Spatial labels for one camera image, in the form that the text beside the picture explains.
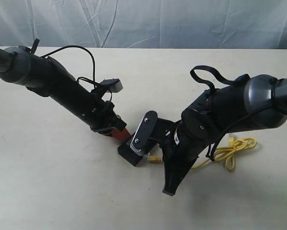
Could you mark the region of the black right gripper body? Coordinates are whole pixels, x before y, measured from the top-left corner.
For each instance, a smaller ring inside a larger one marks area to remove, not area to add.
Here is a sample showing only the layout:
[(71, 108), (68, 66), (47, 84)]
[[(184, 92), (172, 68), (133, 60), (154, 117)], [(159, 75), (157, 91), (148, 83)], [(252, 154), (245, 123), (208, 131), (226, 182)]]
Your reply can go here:
[(198, 121), (179, 121), (162, 146), (165, 182), (162, 192), (175, 195), (199, 154), (214, 142), (214, 130)]

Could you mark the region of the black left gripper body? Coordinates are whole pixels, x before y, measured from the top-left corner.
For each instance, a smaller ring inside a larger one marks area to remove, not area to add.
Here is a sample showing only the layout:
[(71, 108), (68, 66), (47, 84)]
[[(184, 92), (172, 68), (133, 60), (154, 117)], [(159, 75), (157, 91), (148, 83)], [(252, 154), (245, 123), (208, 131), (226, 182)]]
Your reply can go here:
[(114, 112), (114, 106), (111, 101), (104, 101), (100, 96), (82, 95), (80, 96), (80, 119), (93, 132), (105, 132), (114, 128), (122, 131), (126, 128), (126, 123)]

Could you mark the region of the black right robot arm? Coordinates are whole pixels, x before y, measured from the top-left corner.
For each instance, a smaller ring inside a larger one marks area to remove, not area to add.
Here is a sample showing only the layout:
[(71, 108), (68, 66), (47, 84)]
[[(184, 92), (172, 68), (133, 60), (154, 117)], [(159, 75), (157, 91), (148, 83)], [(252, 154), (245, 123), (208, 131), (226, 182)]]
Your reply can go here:
[(162, 147), (163, 192), (173, 196), (199, 154), (227, 133), (274, 129), (287, 120), (287, 78), (261, 74), (242, 86), (201, 94), (170, 128)]

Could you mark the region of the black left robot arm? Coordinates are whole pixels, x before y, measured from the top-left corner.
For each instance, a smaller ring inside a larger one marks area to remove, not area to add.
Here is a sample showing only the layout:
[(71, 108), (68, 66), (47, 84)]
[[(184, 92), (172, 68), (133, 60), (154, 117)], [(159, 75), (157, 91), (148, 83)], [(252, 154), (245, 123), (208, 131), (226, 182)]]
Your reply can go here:
[(0, 78), (26, 87), (41, 97), (50, 97), (87, 124), (93, 132), (126, 141), (131, 135), (126, 123), (114, 112), (105, 93), (117, 93), (120, 79), (96, 82), (85, 77), (74, 78), (52, 57), (39, 57), (27, 47), (0, 49)]

